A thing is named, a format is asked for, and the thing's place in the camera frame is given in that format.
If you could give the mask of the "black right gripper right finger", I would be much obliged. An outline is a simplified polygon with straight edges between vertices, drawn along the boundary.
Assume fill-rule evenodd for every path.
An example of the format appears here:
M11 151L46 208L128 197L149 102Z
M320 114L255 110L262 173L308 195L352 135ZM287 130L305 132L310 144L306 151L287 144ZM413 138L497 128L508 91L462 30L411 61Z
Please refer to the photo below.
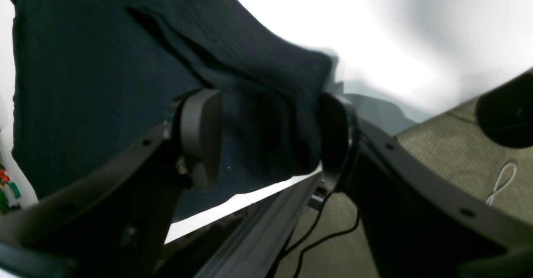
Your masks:
M322 170L382 278L531 278L532 226L438 177L342 96L319 99Z

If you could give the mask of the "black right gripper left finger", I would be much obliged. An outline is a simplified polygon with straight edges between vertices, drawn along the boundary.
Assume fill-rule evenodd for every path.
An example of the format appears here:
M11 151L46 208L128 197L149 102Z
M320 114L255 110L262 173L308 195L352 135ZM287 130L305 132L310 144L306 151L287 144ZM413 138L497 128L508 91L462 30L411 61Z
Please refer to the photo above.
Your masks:
M222 94L174 101L114 160L1 218L1 273L16 278L152 276L182 191L215 185Z

